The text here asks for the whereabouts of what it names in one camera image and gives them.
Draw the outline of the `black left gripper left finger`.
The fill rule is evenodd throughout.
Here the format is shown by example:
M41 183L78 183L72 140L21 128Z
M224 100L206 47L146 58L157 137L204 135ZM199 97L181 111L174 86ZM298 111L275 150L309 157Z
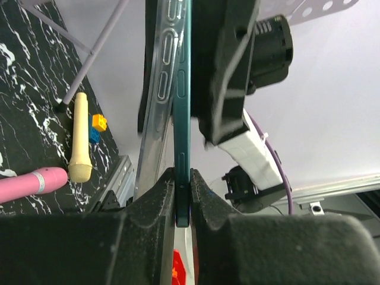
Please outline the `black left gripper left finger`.
M170 284L174 170L117 211L1 218L2 284Z

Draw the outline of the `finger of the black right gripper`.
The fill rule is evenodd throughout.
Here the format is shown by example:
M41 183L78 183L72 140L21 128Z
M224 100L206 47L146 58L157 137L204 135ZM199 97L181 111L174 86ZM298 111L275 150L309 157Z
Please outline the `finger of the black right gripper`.
M145 52L144 52L144 78L141 101L138 111L137 131L141 135L144 128L145 112L148 101L151 66L154 47L154 0L145 0Z

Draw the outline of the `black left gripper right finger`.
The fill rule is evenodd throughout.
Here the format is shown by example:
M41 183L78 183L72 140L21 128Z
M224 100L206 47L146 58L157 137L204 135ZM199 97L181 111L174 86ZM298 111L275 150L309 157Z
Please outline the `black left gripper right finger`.
M378 284L379 252L350 216L242 214L191 170L196 284Z

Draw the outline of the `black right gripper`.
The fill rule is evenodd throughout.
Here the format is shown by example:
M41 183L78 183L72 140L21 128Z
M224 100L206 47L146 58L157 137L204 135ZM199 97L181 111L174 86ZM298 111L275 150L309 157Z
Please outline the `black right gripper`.
M192 3L191 116L213 145L247 130L242 118L246 93L280 83L289 73L288 20L278 14L257 21L259 6L259 1Z

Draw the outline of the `phone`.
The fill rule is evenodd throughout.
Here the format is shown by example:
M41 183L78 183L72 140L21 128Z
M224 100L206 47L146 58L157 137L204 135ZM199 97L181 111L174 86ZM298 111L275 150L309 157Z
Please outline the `phone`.
M192 1L186 1L183 43L173 99L175 155L176 226L185 228L190 221L190 145L191 145L191 20Z

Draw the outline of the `clear phone case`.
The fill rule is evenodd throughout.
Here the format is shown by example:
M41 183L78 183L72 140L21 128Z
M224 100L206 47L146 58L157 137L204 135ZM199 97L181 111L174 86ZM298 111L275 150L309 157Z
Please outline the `clear phone case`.
M157 181L183 43L186 1L154 1L154 47L134 199Z

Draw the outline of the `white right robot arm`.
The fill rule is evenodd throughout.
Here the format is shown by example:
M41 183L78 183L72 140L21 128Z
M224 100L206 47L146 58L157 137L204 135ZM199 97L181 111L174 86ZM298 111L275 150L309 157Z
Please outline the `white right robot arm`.
M205 143L236 167L226 198L239 210L266 195L290 195L276 152L244 109L245 97L283 81L293 59L284 15L258 19L259 1L146 1L142 136L134 198L156 182L167 127L174 132L176 214L190 211L191 119Z

